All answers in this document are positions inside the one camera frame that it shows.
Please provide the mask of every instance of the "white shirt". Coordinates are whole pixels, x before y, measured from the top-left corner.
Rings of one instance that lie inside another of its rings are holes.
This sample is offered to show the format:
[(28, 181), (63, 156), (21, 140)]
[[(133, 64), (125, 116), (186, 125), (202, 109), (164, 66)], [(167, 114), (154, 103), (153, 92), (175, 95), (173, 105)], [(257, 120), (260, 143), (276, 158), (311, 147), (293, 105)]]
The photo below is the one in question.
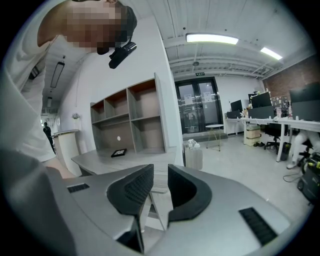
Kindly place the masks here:
[(40, 123), (46, 70), (29, 79), (32, 69), (44, 61), (52, 42), (38, 46), (43, 18), (64, 0), (43, 3), (20, 29), (0, 71), (0, 147), (18, 150), (41, 162), (55, 154)]

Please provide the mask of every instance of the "gray plastic panel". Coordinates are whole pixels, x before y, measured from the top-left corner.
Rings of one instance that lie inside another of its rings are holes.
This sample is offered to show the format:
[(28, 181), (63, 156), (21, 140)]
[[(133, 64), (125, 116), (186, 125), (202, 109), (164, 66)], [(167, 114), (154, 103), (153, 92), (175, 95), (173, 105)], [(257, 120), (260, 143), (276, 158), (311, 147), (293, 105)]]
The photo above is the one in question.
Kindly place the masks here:
[(267, 119), (275, 117), (274, 106), (263, 106), (251, 108), (248, 111), (249, 118)]
[(150, 256), (242, 256), (261, 248), (239, 210), (253, 207), (278, 235), (290, 222), (275, 207), (246, 186), (203, 171), (177, 166), (204, 181), (212, 191), (209, 205), (196, 218), (171, 222), (165, 235), (148, 252)]
[(320, 100), (292, 103), (292, 117), (299, 120), (320, 122)]
[[(62, 180), (58, 170), (45, 168), (36, 159), (21, 153), (4, 150), (0, 150), (0, 169), (0, 182), (7, 191), (5, 197), (16, 216), (53, 252), (77, 256), (141, 255), (116, 242), (88, 218), (87, 212), (72, 196), (88, 189), (70, 194), (66, 187), (68, 182)], [(137, 169), (132, 168), (113, 177), (121, 177)], [(84, 178), (70, 179), (69, 183), (77, 184), (79, 179)]]

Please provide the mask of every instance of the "computer tower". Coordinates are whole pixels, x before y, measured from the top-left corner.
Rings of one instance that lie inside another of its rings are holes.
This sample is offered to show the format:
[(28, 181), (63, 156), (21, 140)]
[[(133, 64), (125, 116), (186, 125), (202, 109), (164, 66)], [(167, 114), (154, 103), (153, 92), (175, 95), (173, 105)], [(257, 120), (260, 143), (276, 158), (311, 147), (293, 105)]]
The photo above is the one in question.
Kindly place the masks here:
[(227, 112), (226, 117), (231, 119), (241, 118), (240, 111), (236, 110), (236, 111)]
[(307, 198), (310, 203), (314, 204), (319, 198), (320, 192), (320, 176), (314, 172), (309, 166), (305, 174), (300, 178), (297, 184), (298, 190)]

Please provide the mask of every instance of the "head-mounted camera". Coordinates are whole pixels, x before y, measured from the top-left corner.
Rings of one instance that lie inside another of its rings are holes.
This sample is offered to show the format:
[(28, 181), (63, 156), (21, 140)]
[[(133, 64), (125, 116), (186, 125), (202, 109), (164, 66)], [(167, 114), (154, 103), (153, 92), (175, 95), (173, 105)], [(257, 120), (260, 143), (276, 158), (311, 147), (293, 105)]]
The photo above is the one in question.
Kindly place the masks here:
[[(73, 0), (73, 1), (84, 2), (88, 0)], [(119, 66), (119, 64), (122, 61), (124, 61), (124, 59), (128, 57), (129, 54), (131, 54), (137, 48), (137, 44), (131, 41), (134, 30), (138, 23), (137, 18), (134, 13), (134, 10), (132, 10), (131, 7), (126, 6), (126, 8), (127, 8), (126, 18), (123, 19), (126, 22), (124, 23), (121, 22), (121, 33), (119, 37), (116, 39), (114, 52), (109, 56), (111, 59), (109, 62), (109, 67), (111, 69), (115, 69), (117, 66)], [(121, 43), (127, 42), (128, 39), (129, 39), (129, 42), (124, 46), (121, 46)], [(109, 50), (110, 50), (109, 46), (98, 47), (96, 49), (96, 52), (99, 55), (104, 55), (108, 53)]]

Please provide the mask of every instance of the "black vent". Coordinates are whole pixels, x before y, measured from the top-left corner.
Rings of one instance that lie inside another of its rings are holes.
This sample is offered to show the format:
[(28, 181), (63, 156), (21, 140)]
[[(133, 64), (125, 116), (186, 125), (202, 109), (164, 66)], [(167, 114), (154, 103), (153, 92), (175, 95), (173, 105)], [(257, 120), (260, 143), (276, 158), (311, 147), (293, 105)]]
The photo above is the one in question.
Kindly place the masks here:
[(85, 190), (87, 188), (90, 188), (90, 187), (85, 183), (67, 187), (67, 189), (69, 190), (70, 193), (74, 193), (74, 192), (77, 192), (77, 191), (80, 191), (80, 190)]
[(254, 208), (239, 210), (239, 213), (249, 225), (256, 238), (262, 246), (266, 245), (277, 237), (277, 234), (265, 222), (265, 220), (257, 213)]

